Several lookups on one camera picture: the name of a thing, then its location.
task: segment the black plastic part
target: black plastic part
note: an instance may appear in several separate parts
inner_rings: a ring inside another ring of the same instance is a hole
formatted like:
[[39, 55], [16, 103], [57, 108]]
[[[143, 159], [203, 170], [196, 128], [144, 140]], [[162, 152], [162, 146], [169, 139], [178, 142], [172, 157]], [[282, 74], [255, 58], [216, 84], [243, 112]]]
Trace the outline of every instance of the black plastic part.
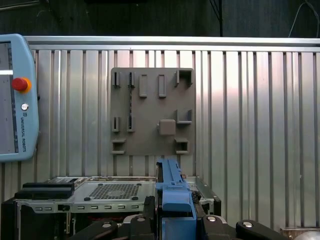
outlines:
[[158, 166], [158, 183], [163, 183], [164, 182], [164, 173], [162, 169], [162, 163], [157, 162], [156, 164]]
[[1, 203], [1, 235], [0, 239], [17, 240], [18, 229], [16, 223], [17, 204], [13, 198]]
[[216, 215], [216, 216], [221, 216], [221, 205], [222, 205], [222, 202], [220, 200], [219, 197], [217, 197], [217, 195], [215, 193], [213, 193], [213, 199], [214, 199], [214, 202], [213, 202], [213, 214]]
[[197, 239], [201, 240], [235, 240], [236, 230], [226, 223], [223, 223], [220, 218], [216, 217], [215, 221], [209, 221], [209, 216], [204, 216], [201, 219], [201, 230]]
[[193, 201], [194, 203], [194, 208], [195, 208], [195, 214], [196, 214], [196, 239], [202, 239], [202, 219], [203, 217], [206, 216], [206, 213], [204, 211], [204, 209], [202, 208], [201, 204], [199, 203], [199, 201]]
[[21, 240], [65, 239], [66, 213], [35, 213], [32, 207], [26, 205], [21, 206], [20, 213]]
[[211, 215], [210, 213], [210, 204], [206, 203], [202, 205], [203, 211], [205, 212], [205, 214]]
[[150, 218], [136, 216], [130, 223], [130, 240], [155, 240]]
[[[246, 227], [244, 222], [251, 223], [252, 227]], [[288, 240], [280, 233], [252, 220], [238, 221], [235, 229], [238, 238], [246, 240]]]
[[23, 184], [22, 189], [14, 194], [14, 198], [32, 200], [68, 199], [74, 191], [74, 182], [28, 182]]
[[70, 210], [69, 205], [59, 204], [58, 205], [58, 211], [67, 212]]
[[129, 239], [129, 234], [130, 234], [130, 224], [122, 224], [122, 226], [120, 226], [118, 228], [118, 232], [117, 232], [117, 238], [116, 239], [120, 239], [120, 240], [126, 240]]
[[[104, 224], [110, 224], [109, 227], [103, 227]], [[112, 239], [111, 237], [116, 237], [118, 231], [118, 225], [115, 221], [110, 219], [103, 219], [94, 222], [85, 229], [77, 232], [68, 240], [102, 240], [102, 239]]]
[[157, 219], [156, 219], [156, 202], [154, 196], [147, 196], [144, 200], [144, 207], [142, 215], [149, 218], [151, 221], [151, 228], [154, 233], [157, 232]]
[[156, 235], [159, 237], [161, 232], [162, 232], [162, 219], [161, 216], [163, 215], [163, 210], [162, 210], [162, 191], [158, 190], [157, 191], [157, 212], [156, 212], [156, 224], [158, 225], [158, 227], [156, 227]]

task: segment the metal frame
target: metal frame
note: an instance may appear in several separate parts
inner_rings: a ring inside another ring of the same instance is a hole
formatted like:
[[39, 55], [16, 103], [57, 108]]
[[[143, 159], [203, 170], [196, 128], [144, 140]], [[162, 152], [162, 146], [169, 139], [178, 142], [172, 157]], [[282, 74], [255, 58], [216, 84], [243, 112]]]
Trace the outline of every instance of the metal frame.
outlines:
[[[211, 187], [222, 201], [222, 216], [231, 225], [239, 219], [258, 220], [276, 230], [319, 224], [320, 40], [26, 39], [37, 64], [42, 129], [32, 161], [1, 166], [2, 199], [25, 182], [44, 181], [56, 174], [155, 176], [157, 156], [112, 159], [107, 155], [108, 140], [101, 136], [108, 134], [109, 73], [115, 66], [193, 67], [196, 153], [178, 159], [182, 172], [200, 176]], [[83, 113], [94, 116], [99, 127], [91, 131], [93, 118], [83, 118]], [[67, 125], [67, 117], [74, 115], [79, 121]], [[101, 123], [106, 127], [97, 131]], [[79, 133], [82, 127], [84, 135]], [[67, 137], [72, 135], [74, 141], [66, 140], [67, 130]], [[72, 146], [72, 154], [61, 158], [66, 156], [66, 143]]]
[[173, 50], [245, 52], [318, 52], [313, 38], [170, 36], [27, 36], [33, 50]]

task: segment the ventilation grille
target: ventilation grille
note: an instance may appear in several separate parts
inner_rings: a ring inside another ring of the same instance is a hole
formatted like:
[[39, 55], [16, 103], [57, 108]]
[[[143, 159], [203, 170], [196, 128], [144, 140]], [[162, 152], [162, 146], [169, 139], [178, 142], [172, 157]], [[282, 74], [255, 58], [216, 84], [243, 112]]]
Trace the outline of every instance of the ventilation grille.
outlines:
[[99, 185], [89, 195], [93, 199], [130, 199], [136, 197], [139, 191], [136, 184], [104, 184]]

